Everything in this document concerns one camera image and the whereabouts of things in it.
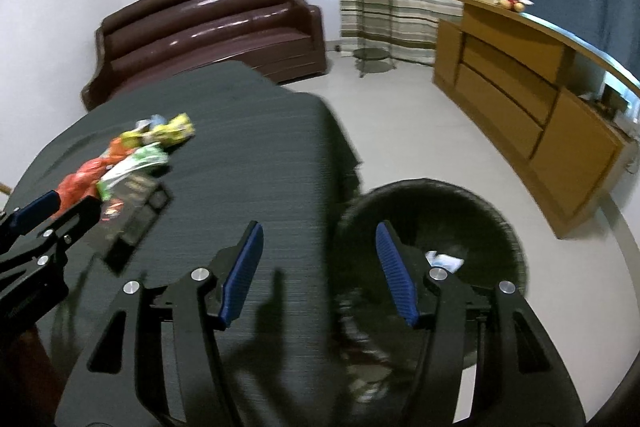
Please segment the orange wrapper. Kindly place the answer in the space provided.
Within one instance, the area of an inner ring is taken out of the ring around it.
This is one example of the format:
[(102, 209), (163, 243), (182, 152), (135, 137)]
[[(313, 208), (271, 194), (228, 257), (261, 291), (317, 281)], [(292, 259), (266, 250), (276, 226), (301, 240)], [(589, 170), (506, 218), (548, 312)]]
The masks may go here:
[(114, 138), (103, 155), (104, 162), (106, 165), (115, 166), (132, 153), (134, 153), (133, 148), (128, 148), (122, 144), (122, 139)]

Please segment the small blue white wrapper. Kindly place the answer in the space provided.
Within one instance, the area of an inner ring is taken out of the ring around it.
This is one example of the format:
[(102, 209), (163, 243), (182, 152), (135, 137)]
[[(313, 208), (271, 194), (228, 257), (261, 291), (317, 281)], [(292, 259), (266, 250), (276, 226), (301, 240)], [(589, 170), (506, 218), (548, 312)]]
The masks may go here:
[(166, 122), (167, 120), (164, 116), (154, 114), (150, 118), (138, 120), (136, 122), (136, 127), (134, 127), (134, 130), (136, 130), (137, 132), (145, 133), (153, 130), (160, 124), (166, 124)]

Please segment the wooden sideboard cabinet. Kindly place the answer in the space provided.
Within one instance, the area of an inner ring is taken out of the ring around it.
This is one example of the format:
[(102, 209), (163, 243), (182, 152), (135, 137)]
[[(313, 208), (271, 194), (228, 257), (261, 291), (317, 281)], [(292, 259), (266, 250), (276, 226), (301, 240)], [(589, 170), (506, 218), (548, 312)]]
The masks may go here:
[(562, 239), (590, 219), (639, 143), (616, 124), (604, 94), (612, 76), (639, 83), (612, 56), (571, 32), (480, 0), (437, 29), (434, 83), (495, 145)]

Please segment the black metal plant stand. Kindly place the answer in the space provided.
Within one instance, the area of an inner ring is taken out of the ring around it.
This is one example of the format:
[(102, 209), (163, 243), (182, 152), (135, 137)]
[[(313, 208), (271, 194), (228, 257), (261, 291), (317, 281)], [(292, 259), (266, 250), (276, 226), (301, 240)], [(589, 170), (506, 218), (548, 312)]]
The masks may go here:
[(355, 0), (357, 44), (352, 56), (360, 78), (376, 66), (395, 68), (394, 0)]

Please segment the white paper trash in bin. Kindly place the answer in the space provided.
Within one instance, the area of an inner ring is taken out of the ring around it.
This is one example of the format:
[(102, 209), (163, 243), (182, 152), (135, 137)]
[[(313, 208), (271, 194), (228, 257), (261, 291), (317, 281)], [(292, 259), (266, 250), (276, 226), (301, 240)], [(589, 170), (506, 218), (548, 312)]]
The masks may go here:
[(431, 267), (442, 268), (449, 273), (456, 273), (464, 265), (463, 259), (442, 254), (438, 251), (427, 251), (425, 259)]

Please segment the red plastic bag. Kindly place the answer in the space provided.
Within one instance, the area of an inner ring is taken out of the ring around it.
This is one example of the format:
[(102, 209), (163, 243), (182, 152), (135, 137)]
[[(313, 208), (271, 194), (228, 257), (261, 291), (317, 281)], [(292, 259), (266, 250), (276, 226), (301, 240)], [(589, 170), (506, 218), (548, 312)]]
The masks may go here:
[(61, 217), (86, 196), (99, 197), (96, 184), (110, 167), (107, 158), (100, 156), (86, 161), (75, 172), (68, 174), (55, 189), (60, 198), (60, 208), (53, 217)]

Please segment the dark cigarette box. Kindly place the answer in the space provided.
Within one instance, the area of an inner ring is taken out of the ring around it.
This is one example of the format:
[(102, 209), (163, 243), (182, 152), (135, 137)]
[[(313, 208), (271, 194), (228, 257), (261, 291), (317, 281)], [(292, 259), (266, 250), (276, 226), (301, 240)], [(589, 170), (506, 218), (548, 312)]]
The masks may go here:
[(119, 275), (171, 201), (160, 179), (133, 173), (116, 183), (101, 217), (85, 236), (107, 268)]

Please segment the green white snack wrapper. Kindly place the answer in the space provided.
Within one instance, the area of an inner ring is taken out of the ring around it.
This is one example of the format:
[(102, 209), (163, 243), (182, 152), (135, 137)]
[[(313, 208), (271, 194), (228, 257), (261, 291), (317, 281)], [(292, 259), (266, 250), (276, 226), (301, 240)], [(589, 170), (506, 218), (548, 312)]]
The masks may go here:
[(162, 167), (168, 162), (169, 155), (158, 144), (139, 147), (101, 176), (96, 189), (103, 202), (106, 202), (112, 197), (112, 188), (131, 173)]

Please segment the dark brown leather sofa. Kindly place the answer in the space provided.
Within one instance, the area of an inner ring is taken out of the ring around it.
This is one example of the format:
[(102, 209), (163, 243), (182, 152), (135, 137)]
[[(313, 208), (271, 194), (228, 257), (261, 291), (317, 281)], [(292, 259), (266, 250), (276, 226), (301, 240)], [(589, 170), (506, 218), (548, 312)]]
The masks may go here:
[(81, 91), (89, 110), (224, 61), (277, 84), (328, 69), (322, 13), (306, 0), (138, 0), (105, 17), (94, 35), (96, 72)]

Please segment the black trash bin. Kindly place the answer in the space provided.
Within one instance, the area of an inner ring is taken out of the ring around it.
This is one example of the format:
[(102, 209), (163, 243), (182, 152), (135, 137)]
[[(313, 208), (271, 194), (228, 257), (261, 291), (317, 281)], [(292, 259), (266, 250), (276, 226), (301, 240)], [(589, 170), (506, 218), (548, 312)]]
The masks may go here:
[(434, 179), (393, 182), (356, 196), (328, 256), (330, 288), (349, 350), (390, 369), (412, 371), (422, 335), (398, 315), (375, 249), (390, 221), (401, 243), (424, 255), (461, 260), (459, 280), (482, 289), (510, 281), (527, 291), (524, 249), (506, 218), (465, 188)]

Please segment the yellow snack wrapper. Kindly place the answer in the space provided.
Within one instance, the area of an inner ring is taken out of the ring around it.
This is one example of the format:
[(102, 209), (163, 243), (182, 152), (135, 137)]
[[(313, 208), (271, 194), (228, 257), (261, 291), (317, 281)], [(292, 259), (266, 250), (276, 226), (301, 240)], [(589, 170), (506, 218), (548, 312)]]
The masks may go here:
[(145, 133), (132, 129), (122, 132), (119, 138), (128, 148), (138, 148), (148, 144), (158, 144), (160, 147), (175, 147), (192, 138), (195, 128), (186, 113), (179, 114)]

